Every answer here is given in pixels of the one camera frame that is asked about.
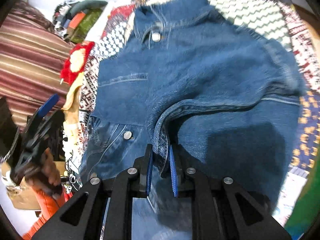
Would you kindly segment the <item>person's left hand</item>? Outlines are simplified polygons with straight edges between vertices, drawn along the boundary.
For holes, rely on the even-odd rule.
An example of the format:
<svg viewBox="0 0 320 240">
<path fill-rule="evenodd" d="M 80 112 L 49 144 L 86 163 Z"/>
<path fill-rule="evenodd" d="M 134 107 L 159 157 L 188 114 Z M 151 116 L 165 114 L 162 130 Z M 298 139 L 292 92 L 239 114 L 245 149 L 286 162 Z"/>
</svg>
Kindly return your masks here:
<svg viewBox="0 0 320 240">
<path fill-rule="evenodd" d="M 41 157 L 40 170 L 25 175 L 25 182 L 34 191 L 43 191 L 47 195 L 58 198 L 61 194 L 52 193 L 52 187 L 60 186 L 60 172 L 54 163 L 53 155 L 50 148 L 47 148 Z"/>
</svg>

